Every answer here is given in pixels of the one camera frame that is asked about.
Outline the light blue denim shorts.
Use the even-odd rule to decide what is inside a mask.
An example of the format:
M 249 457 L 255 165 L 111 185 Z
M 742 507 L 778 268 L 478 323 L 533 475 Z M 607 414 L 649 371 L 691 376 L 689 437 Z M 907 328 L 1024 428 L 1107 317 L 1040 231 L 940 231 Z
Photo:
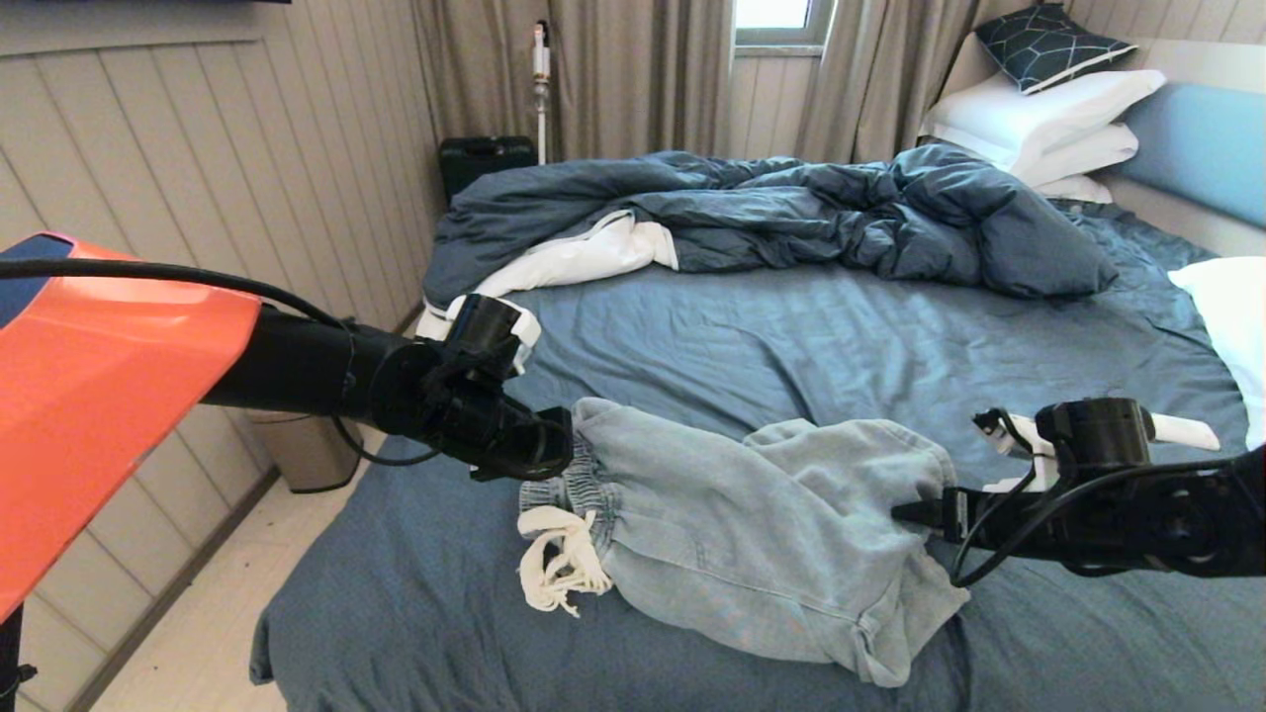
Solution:
M 971 595 L 894 519 L 955 484 L 944 447 L 887 419 L 763 424 L 742 440 L 619 402 L 573 404 L 573 460 L 519 492 L 525 604 L 637 611 L 738 650 L 903 685 Z

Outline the white remote control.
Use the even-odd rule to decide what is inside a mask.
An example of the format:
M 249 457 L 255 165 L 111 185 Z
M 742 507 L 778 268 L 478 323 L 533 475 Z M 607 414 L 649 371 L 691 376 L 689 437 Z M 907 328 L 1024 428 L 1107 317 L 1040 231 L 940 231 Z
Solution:
M 1166 416 L 1162 413 L 1150 413 L 1151 441 L 1156 443 L 1176 443 L 1208 452 L 1220 450 L 1220 440 L 1205 422 L 1182 418 L 1182 416 Z

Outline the brown trash bin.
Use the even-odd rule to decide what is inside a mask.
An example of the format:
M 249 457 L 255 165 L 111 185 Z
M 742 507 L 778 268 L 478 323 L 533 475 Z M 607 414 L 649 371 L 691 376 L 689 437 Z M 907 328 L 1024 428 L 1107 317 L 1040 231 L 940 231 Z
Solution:
M 360 456 L 325 416 L 248 410 L 249 423 L 290 492 L 341 490 L 354 478 Z

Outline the blue bed sheet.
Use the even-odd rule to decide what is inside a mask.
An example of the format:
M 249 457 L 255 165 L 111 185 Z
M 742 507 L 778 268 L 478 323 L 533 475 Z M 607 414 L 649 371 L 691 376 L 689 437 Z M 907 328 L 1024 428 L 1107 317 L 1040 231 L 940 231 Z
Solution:
M 1022 465 L 968 424 L 990 405 L 1128 397 L 1244 447 L 1246 409 L 1169 274 L 1212 252 L 1114 207 L 1062 210 L 1120 277 L 1084 302 L 885 281 L 836 265 L 647 267 L 525 293 L 544 324 L 511 393 L 581 397 L 741 438 L 886 416 L 944 446 L 968 486 Z M 249 679 L 287 712 L 1266 712 L 1266 578 L 1080 578 L 1009 560 L 895 689 L 748 658 L 615 593 L 532 611 L 517 481 L 439 457 L 372 466 L 256 627 Z

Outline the black hard case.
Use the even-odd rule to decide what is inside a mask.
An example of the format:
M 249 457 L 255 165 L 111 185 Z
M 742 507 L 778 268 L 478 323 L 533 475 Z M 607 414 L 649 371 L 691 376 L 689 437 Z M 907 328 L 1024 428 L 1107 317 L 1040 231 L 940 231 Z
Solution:
M 446 203 L 481 176 L 539 163 L 528 136 L 454 136 L 441 141 L 438 165 Z

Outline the white pillow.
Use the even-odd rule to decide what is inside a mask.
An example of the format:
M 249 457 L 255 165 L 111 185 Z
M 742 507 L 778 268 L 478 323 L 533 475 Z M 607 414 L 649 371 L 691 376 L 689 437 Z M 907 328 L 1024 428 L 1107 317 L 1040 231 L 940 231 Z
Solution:
M 1246 405 L 1246 447 L 1266 445 L 1266 256 L 1190 264 L 1169 272 L 1188 293 Z
M 1134 158 L 1138 148 L 1138 136 L 1131 127 L 1103 125 L 1067 144 L 1039 149 L 1036 156 L 1023 157 L 1008 171 L 1022 182 L 1039 188 L 1123 163 Z
M 1036 185 L 1033 190 L 1050 200 L 1079 200 L 1101 207 L 1114 201 L 1112 189 L 1084 174 Z
M 1104 71 L 1025 95 L 999 72 L 933 106 L 919 136 L 950 141 L 1001 168 L 1093 134 L 1167 84 L 1157 68 Z

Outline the dark blue crumpled duvet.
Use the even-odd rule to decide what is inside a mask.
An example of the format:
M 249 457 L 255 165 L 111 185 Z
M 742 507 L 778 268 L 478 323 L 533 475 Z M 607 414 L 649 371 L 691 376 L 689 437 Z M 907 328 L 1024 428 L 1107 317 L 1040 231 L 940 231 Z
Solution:
M 841 264 L 1020 298 L 1093 296 L 1117 279 L 1048 199 L 950 144 L 863 165 L 668 149 L 505 170 L 458 193 L 434 238 L 417 334 L 443 337 L 466 294 L 509 296 L 652 264 Z

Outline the beige curtain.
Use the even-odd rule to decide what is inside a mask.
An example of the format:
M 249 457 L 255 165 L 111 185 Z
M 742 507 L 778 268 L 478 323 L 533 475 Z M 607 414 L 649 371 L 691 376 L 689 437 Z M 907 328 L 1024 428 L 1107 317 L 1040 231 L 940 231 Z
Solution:
M 851 165 L 913 147 L 968 33 L 1036 1 L 836 0 L 794 155 Z
M 411 0 L 411 13 L 442 138 L 538 136 L 542 23 L 549 160 L 727 149 L 734 0 Z

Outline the white stick vacuum cleaner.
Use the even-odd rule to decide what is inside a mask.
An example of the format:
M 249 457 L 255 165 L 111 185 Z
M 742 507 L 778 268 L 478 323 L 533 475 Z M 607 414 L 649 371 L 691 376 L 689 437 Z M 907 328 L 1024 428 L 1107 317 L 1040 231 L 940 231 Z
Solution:
M 538 20 L 533 27 L 532 72 L 533 106 L 536 111 L 536 144 L 538 165 L 549 162 L 549 90 L 551 90 L 551 47 L 549 23 Z

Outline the blue headboard cushion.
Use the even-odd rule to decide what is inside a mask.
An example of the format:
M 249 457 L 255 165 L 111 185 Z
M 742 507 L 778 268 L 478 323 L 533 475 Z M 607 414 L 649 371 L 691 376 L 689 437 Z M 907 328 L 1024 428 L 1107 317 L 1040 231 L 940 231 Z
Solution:
M 1108 175 L 1266 229 L 1266 94 L 1167 84 L 1123 123 L 1138 147 Z

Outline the dark patterned cushion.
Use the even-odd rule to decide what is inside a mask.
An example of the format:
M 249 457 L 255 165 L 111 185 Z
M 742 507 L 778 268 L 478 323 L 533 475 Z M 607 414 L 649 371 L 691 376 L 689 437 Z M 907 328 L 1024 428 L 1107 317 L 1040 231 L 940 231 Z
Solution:
M 974 29 L 998 68 L 1025 96 L 1103 71 L 1136 52 L 1136 44 L 1095 35 L 1058 3 L 1039 3 Z

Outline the beige headboard panel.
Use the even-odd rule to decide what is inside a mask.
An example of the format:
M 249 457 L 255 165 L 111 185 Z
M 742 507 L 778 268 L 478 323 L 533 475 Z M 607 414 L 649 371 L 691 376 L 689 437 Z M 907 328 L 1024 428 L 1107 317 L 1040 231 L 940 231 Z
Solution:
M 1266 96 L 1266 46 L 1138 38 L 1136 52 L 1117 68 L 1157 68 L 1170 82 L 1198 84 Z M 968 35 L 950 65 L 944 94 L 980 84 L 996 72 L 995 63 Z M 1120 207 L 1141 220 L 1181 234 L 1220 256 L 1266 256 L 1266 228 L 1257 228 L 1193 200 L 1144 186 L 1128 177 L 1101 175 Z

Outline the window with grey frame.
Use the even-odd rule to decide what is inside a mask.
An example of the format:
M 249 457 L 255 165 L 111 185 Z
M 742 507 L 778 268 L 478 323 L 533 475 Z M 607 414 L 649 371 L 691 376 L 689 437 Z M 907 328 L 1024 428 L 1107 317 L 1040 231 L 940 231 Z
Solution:
M 837 0 L 734 0 L 737 46 L 820 46 Z

